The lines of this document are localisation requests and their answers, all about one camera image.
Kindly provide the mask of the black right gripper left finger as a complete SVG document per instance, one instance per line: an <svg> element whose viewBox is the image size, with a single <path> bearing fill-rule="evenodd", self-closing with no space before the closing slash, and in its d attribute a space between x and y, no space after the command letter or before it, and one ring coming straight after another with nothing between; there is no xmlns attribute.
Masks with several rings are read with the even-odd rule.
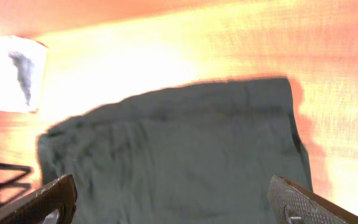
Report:
<svg viewBox="0 0 358 224"><path fill-rule="evenodd" d="M0 224L70 224L76 212L77 198L74 178L65 174L0 208Z"/></svg>

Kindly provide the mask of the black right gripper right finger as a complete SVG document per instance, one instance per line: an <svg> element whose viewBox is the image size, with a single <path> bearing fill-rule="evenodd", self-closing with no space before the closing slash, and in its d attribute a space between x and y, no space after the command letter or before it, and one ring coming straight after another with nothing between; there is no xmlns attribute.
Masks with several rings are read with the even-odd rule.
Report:
<svg viewBox="0 0 358 224"><path fill-rule="evenodd" d="M273 176L269 204L278 224L358 224L358 216L283 177Z"/></svg>

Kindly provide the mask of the black shorts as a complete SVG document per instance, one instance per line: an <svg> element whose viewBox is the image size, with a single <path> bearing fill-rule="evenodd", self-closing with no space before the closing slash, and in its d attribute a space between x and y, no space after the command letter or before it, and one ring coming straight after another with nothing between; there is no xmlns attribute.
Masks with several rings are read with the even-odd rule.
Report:
<svg viewBox="0 0 358 224"><path fill-rule="evenodd" d="M310 189L286 78L130 97L39 137L44 182L74 177L74 223L273 223L274 175Z"/></svg>

